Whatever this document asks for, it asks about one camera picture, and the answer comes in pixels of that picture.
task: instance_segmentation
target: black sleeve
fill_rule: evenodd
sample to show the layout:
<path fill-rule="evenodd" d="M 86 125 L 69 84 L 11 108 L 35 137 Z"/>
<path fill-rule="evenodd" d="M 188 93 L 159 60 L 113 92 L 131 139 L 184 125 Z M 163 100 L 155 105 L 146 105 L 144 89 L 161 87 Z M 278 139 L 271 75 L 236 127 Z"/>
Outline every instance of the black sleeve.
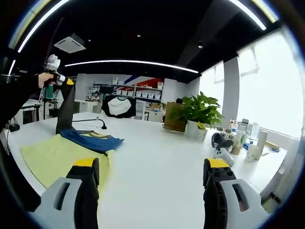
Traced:
<path fill-rule="evenodd" d="M 21 109 L 29 96 L 38 90 L 38 75 L 21 77 L 18 81 L 0 84 L 0 131 Z"/>

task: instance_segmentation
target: yellow cloth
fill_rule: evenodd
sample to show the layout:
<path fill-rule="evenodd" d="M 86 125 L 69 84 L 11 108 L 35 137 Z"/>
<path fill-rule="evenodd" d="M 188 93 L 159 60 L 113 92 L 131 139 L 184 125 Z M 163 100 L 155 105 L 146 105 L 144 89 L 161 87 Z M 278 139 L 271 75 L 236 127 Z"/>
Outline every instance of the yellow cloth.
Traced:
<path fill-rule="evenodd" d="M 31 172 L 46 188 L 59 177 L 66 177 L 77 160 L 97 157 L 100 166 L 98 191 L 102 195 L 109 173 L 109 160 L 106 155 L 84 148 L 61 135 L 41 141 L 34 146 L 24 146 L 20 151 Z"/>

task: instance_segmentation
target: office room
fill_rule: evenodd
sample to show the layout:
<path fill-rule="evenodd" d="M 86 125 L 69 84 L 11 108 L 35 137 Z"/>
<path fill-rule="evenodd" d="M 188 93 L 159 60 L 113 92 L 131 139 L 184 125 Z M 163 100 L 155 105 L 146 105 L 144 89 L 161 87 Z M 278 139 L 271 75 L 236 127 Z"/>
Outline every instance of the office room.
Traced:
<path fill-rule="evenodd" d="M 305 152 L 297 1 L 7 2 L 3 225 L 284 220 Z"/>

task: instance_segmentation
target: ceiling vent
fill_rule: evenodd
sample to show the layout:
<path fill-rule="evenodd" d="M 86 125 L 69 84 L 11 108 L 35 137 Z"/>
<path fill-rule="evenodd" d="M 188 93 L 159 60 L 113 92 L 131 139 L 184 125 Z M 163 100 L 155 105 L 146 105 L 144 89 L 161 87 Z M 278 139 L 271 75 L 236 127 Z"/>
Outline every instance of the ceiling vent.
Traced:
<path fill-rule="evenodd" d="M 84 44 L 85 42 L 73 33 L 71 36 L 54 44 L 54 46 L 67 53 L 74 53 L 85 50 L 86 48 L 84 47 Z"/>

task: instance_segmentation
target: blue cloth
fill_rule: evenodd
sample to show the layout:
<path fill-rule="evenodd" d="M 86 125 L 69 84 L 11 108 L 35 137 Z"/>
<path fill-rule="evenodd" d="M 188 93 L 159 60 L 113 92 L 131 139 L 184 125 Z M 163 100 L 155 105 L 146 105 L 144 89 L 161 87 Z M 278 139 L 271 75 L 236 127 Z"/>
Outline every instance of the blue cloth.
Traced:
<path fill-rule="evenodd" d="M 105 154 L 108 150 L 116 149 L 124 141 L 124 139 L 112 136 L 107 136 L 107 138 L 82 136 L 74 128 L 62 130 L 60 134 L 76 144 L 102 154 Z"/>

